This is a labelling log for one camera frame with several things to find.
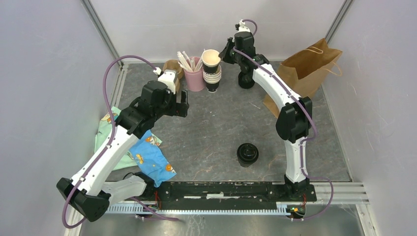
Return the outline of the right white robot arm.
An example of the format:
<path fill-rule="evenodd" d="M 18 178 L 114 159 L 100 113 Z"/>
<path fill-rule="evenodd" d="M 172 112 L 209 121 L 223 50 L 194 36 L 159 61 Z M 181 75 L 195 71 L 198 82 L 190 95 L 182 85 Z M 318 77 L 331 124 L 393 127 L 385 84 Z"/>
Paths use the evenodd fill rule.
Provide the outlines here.
<path fill-rule="evenodd" d="M 298 200 L 310 184 L 305 167 L 306 141 L 309 130 L 316 127 L 312 120 L 312 101 L 293 91 L 274 71 L 272 65 L 254 47 L 254 35 L 249 31 L 237 32 L 227 40 L 219 53 L 225 63 L 238 64 L 238 84 L 250 89 L 259 84 L 279 109 L 276 131 L 284 140 L 287 167 L 284 175 L 284 195 Z"/>

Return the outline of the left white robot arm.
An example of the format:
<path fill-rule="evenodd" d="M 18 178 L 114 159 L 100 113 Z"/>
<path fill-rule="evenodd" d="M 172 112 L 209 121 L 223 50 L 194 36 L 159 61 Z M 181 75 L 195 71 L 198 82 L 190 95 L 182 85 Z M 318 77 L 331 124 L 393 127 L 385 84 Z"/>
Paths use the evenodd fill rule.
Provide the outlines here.
<path fill-rule="evenodd" d="M 57 189 L 65 199 L 65 207 L 72 206 L 83 217 L 94 222 L 102 217 L 108 207 L 119 201 L 140 197 L 149 200 L 154 196 L 154 186 L 140 176 L 107 183 L 106 179 L 116 164 L 162 116 L 186 117 L 189 108 L 187 90 L 177 95 L 158 81 L 150 81 L 141 95 L 121 110 L 112 131 L 88 163 L 73 177 L 62 177 Z"/>

